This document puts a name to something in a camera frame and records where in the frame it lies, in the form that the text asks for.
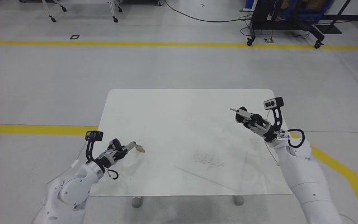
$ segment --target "table leg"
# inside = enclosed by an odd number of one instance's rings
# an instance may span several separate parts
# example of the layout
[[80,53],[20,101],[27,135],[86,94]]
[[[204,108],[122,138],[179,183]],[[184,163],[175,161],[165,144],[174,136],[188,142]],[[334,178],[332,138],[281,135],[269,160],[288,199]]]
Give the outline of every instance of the table leg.
[[234,199],[234,204],[236,206],[244,205],[244,196],[242,196],[242,195],[234,195],[233,199]]
[[143,204],[143,197],[133,197],[132,198],[132,207],[140,208]]

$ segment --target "caster wheel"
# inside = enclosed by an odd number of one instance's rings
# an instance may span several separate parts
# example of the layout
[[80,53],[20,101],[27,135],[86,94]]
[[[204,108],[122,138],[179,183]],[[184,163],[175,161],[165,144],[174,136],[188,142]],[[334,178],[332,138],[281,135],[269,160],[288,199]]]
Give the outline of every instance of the caster wheel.
[[322,45],[323,45],[323,44],[317,40],[317,41],[315,42],[314,48],[318,49],[318,48],[320,48]]

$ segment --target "black metal frame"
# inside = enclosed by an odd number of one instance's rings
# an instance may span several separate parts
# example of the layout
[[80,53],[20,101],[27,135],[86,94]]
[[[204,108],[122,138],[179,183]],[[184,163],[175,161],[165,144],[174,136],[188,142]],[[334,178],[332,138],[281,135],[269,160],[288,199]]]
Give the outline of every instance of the black metal frame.
[[295,15],[298,12],[302,4],[302,0],[298,0],[296,6],[293,8],[290,18],[287,20],[276,21],[277,15],[279,14],[279,10],[283,4],[283,0],[279,0],[278,4],[275,6],[275,10],[272,13],[271,20],[267,20],[267,17],[270,13],[270,8],[272,1],[274,0],[258,0],[255,10],[251,17],[251,22],[249,25],[250,36],[251,38],[247,38],[247,45],[251,46],[254,42],[256,35],[255,30],[303,30],[309,31],[313,36],[317,38],[314,47],[319,48],[324,39],[324,35],[319,32],[312,23],[306,21],[302,18],[296,18]]
[[[351,0],[347,0],[345,4],[342,6],[341,10],[338,12],[337,17],[341,16],[343,11],[347,8],[348,4],[351,2]],[[335,27],[335,23],[337,22],[338,18],[333,19],[331,24],[329,25],[319,25],[317,28],[323,33],[323,34],[342,34],[342,32]]]

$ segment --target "black sticker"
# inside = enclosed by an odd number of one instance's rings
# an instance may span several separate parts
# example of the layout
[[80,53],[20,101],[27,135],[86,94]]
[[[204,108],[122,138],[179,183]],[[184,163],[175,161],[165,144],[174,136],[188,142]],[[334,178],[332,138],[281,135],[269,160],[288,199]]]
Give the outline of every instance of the black sticker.
[[72,35],[69,39],[70,40],[77,40],[79,38],[79,35]]

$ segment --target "metal stand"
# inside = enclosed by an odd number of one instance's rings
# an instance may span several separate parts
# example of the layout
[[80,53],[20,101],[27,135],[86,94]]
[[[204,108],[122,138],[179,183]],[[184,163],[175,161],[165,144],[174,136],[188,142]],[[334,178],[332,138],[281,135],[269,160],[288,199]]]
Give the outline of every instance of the metal stand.
[[[51,15],[51,13],[50,13],[50,11],[49,11],[49,8],[47,7],[46,0],[42,0],[42,1],[43,1],[44,6],[45,6],[46,12],[49,14],[49,17],[50,17],[51,21],[52,21],[52,22],[56,22],[56,19],[52,17],[52,15]],[[66,9],[63,5],[61,5],[57,0],[54,0],[54,2],[55,2],[58,6],[61,7],[62,11],[67,12],[67,9]]]
[[163,1],[162,0],[159,0],[156,4],[155,4],[155,6],[162,6],[163,5]]
[[132,207],[140,208],[143,204],[143,197],[133,197],[132,198]]
[[[341,10],[338,12],[337,17],[342,15],[343,11],[347,8],[348,4],[351,2],[351,0],[347,0],[346,3],[343,5]],[[335,23],[337,22],[337,19],[333,20],[331,24],[329,25],[317,25],[317,29],[320,30],[323,34],[342,34],[342,32],[335,27]]]
[[236,206],[244,205],[244,196],[242,196],[242,195],[234,195],[233,200],[234,200],[234,204]]
[[118,12],[123,12],[122,8],[121,8],[121,1],[120,0],[114,0],[114,4],[117,6],[118,8]]
[[267,20],[267,17],[270,13],[271,0],[257,1],[256,8],[253,12],[249,25],[251,38],[247,38],[247,45],[251,46],[252,43],[255,41],[255,30],[303,30],[309,31],[313,36],[317,38],[314,48],[320,48],[321,45],[323,45],[322,41],[324,39],[324,35],[310,23],[295,18],[295,15],[297,14],[300,5],[302,4],[302,0],[297,1],[295,8],[291,12],[290,18],[286,20],[276,21],[282,3],[283,0],[279,0],[279,4],[273,11],[271,20]]
[[110,7],[111,7],[111,13],[112,13],[113,21],[114,21],[114,22],[118,22],[118,19],[117,19],[117,18],[115,17],[115,15],[114,15],[112,0],[109,0],[108,3],[110,4]]

